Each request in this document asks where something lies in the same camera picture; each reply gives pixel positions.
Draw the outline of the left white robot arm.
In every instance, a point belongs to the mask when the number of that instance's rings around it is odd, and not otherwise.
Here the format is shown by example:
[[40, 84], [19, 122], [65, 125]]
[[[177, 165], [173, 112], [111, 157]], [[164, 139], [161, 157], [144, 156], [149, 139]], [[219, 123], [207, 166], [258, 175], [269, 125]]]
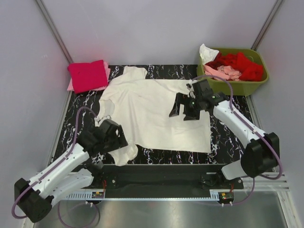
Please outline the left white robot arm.
[[103, 177], [94, 168], [81, 168], [73, 175], [71, 171], [99, 153], [109, 153], [126, 146], [128, 142], [122, 126], [110, 119], [82, 131], [68, 150], [44, 170], [29, 180], [21, 178], [15, 182], [15, 202], [11, 209], [13, 217], [19, 218], [15, 213], [15, 208], [19, 207], [24, 213], [23, 218], [37, 223], [73, 191], [87, 186], [98, 188]]

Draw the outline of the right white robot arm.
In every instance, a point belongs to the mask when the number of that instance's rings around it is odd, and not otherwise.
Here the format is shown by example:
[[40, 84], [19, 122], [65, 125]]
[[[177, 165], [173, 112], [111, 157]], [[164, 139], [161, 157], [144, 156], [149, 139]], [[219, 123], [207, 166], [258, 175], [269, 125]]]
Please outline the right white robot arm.
[[200, 112], [205, 111], [223, 122], [240, 140], [245, 148], [238, 161], [222, 167], [216, 178], [220, 188], [227, 188], [233, 179], [240, 177], [264, 177], [269, 169], [282, 168], [280, 161], [280, 142], [275, 133], [266, 133], [249, 121], [232, 104], [232, 96], [214, 92], [206, 79], [195, 78], [186, 85], [189, 93], [177, 93], [170, 117], [180, 113], [184, 106], [184, 120], [199, 120]]

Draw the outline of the cream white t shirt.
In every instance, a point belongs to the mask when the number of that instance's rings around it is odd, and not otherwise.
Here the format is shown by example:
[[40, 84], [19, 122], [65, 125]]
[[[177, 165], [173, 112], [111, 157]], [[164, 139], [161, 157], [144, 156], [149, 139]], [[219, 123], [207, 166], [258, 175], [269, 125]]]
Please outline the cream white t shirt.
[[189, 80], [147, 79], [147, 70], [126, 66], [103, 91], [95, 120], [110, 117], [123, 128], [128, 146], [110, 152], [117, 166], [137, 156], [137, 146], [169, 151], [211, 152], [209, 113], [199, 120], [185, 121], [184, 115], [170, 117], [177, 93], [187, 95]]

